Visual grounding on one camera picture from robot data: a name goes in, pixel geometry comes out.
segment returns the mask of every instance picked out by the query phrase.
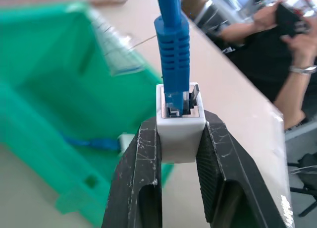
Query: wristwatch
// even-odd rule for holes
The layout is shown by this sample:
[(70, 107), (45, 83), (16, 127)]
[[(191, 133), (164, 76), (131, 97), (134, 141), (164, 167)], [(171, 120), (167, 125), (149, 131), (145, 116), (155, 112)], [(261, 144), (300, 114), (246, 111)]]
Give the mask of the wristwatch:
[(315, 73), (317, 71), (317, 66), (314, 65), (314, 66), (311, 66), (308, 68), (298, 68), (295, 66), (291, 66), (290, 71), (293, 73), (300, 73), (300, 74), (312, 74), (312, 73)]

